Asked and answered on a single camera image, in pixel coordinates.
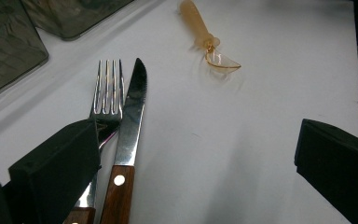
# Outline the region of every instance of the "silver fork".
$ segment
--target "silver fork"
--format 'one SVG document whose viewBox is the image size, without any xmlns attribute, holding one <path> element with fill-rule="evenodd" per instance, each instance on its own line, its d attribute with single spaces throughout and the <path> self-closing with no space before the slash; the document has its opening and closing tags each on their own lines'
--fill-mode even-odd
<svg viewBox="0 0 358 224">
<path fill-rule="evenodd" d="M 95 85 L 94 99 L 89 118 L 95 119 L 96 121 L 100 155 L 103 152 L 103 146 L 116 134 L 122 119 L 124 81 L 121 61 L 119 61 L 118 64 L 119 71 L 117 71 L 116 61 L 113 61 L 112 75 L 110 73 L 109 61 L 106 61 L 104 74 L 102 61 L 99 62 L 98 67 L 97 83 Z M 95 216 L 96 189 L 97 174 L 93 177 L 83 195 L 77 200 L 75 208 L 64 223 L 93 223 Z M 83 221 L 79 220 L 81 216 L 84 216 L 87 219 L 84 219 Z"/>
</svg>

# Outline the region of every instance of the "white table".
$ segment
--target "white table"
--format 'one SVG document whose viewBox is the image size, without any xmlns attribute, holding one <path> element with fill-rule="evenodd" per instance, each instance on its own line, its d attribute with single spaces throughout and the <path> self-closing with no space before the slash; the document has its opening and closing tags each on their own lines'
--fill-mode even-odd
<svg viewBox="0 0 358 224">
<path fill-rule="evenodd" d="M 176 0 L 137 0 L 72 42 L 38 30 L 49 61 L 0 94 L 0 182 L 88 117 L 98 60 L 120 58 L 128 87 L 139 57 L 148 93 L 131 223 L 349 223 L 296 173 L 294 156 L 302 119 L 358 136 L 352 2 L 195 3 L 218 49 L 242 65 L 226 79 L 192 47 Z M 104 152 L 100 198 L 116 143 Z"/>
</svg>

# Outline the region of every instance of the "knife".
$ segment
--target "knife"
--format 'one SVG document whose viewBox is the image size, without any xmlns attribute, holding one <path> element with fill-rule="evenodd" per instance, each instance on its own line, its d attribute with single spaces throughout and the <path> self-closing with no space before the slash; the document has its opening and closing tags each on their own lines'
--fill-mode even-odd
<svg viewBox="0 0 358 224">
<path fill-rule="evenodd" d="M 101 224 L 127 224 L 130 220 L 134 164 L 145 108 L 146 84 L 145 66 L 140 59 L 136 59 L 123 108 L 117 151 L 105 195 Z"/>
</svg>

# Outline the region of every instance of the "plastic spoon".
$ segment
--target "plastic spoon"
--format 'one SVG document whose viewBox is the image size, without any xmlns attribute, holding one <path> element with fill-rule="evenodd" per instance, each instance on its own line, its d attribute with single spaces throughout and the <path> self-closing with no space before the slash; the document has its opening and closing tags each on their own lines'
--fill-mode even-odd
<svg viewBox="0 0 358 224">
<path fill-rule="evenodd" d="M 191 0 L 184 0 L 180 3 L 179 9 L 185 23 L 196 36 L 194 44 L 199 48 L 205 49 L 205 60 L 215 71 L 229 74 L 241 67 L 240 64 L 230 60 L 227 56 L 216 50 L 220 40 L 208 32 L 199 10 Z"/>
</svg>

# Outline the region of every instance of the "cutlery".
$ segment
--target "cutlery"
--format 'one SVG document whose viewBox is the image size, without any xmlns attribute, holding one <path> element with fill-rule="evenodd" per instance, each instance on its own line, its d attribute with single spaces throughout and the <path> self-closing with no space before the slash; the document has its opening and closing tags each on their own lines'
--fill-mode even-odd
<svg viewBox="0 0 358 224">
<path fill-rule="evenodd" d="M 220 40 L 208 32 L 199 10 L 191 0 L 184 0 L 180 3 L 179 10 L 185 23 L 196 36 L 195 45 L 205 49 L 205 59 L 212 69 L 222 74 L 229 74 L 241 67 L 240 64 L 216 50 Z"/>
<path fill-rule="evenodd" d="M 109 61 L 106 61 L 104 75 L 102 61 L 99 62 L 98 67 L 89 119 L 95 119 L 96 122 L 100 155 L 106 142 L 116 134 L 122 118 L 124 88 L 121 61 L 118 64 L 119 71 L 117 71 L 116 61 L 112 62 L 113 74 L 111 74 Z M 75 208 L 71 211 L 64 224 L 89 224 L 94 222 L 97 175 L 93 177 L 83 195 L 78 199 Z"/>
<path fill-rule="evenodd" d="M 101 224 L 127 224 L 135 174 L 135 156 L 145 108 L 147 74 L 136 59 L 123 108 L 117 151 L 105 195 Z"/>
</svg>

